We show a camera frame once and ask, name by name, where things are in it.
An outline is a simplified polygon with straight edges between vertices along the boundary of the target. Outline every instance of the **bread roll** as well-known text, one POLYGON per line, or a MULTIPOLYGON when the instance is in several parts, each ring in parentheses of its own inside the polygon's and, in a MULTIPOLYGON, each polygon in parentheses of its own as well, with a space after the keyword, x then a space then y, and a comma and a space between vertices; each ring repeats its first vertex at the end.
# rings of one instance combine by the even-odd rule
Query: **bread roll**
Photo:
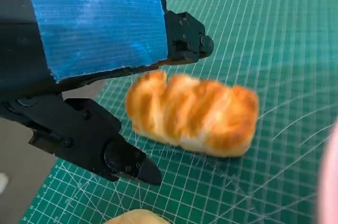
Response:
POLYGON ((258 119, 258 96, 241 86, 152 71, 128 90, 133 130, 155 141, 213 156, 241 156, 258 119))
POLYGON ((106 224, 169 224, 169 222, 148 210, 136 209, 125 212, 106 224))

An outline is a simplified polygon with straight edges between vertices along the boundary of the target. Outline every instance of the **self-healing cutting mat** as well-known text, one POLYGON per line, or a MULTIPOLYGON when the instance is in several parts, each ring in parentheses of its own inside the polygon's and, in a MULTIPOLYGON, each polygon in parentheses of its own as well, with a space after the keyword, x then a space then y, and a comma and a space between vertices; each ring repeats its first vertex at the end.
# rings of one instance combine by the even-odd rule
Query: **self-healing cutting mat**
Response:
POLYGON ((196 64, 163 70, 256 89, 251 149, 213 158, 139 137, 124 108, 137 76, 111 79, 97 101, 157 163, 162 185, 111 183, 58 160, 22 222, 102 223, 137 208, 171 223, 315 221, 320 158, 338 112, 338 0, 167 1, 203 22, 215 48, 196 64))

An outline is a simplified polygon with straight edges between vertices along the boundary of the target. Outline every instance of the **blue tape strip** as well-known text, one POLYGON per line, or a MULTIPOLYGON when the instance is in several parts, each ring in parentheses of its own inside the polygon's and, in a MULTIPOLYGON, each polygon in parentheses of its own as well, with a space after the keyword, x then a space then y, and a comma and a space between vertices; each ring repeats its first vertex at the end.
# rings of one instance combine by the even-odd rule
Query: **blue tape strip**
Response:
POLYGON ((161 0, 31 0, 56 81, 167 58, 161 0))

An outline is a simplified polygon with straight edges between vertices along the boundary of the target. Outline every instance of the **golden brown crust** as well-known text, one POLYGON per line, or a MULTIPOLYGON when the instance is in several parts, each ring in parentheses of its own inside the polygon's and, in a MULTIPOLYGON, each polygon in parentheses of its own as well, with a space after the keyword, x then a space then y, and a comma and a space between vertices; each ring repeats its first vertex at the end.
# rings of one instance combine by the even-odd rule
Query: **golden brown crust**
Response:
POLYGON ((258 96, 245 87, 152 71, 128 90, 126 112, 133 129, 161 143, 214 156, 240 156, 250 147, 258 96))

